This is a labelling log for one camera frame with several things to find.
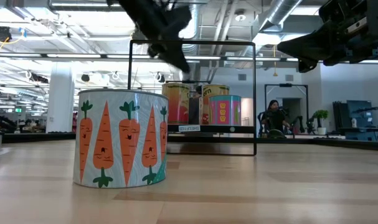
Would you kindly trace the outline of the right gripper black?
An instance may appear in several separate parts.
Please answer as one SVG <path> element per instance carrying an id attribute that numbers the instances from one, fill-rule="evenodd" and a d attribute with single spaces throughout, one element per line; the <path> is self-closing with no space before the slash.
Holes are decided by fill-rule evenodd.
<path id="1" fill-rule="evenodd" d="M 300 73 L 312 71 L 320 60 L 327 66 L 378 60 L 378 0 L 330 0 L 319 16 L 318 30 L 277 46 L 298 59 Z"/>

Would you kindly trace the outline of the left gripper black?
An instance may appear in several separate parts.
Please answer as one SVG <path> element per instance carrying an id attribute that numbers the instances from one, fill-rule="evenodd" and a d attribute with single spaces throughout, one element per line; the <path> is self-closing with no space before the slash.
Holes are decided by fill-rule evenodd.
<path id="1" fill-rule="evenodd" d="M 182 51 L 182 39 L 179 37 L 180 31 L 185 29 L 192 19 L 189 6 L 169 9 L 166 2 L 158 4 L 153 0 L 119 0 L 118 3 L 147 39 L 176 41 L 172 44 L 166 43 L 164 47 L 150 44 L 148 55 L 151 58 L 163 53 L 163 60 L 166 63 L 183 73 L 191 71 Z"/>

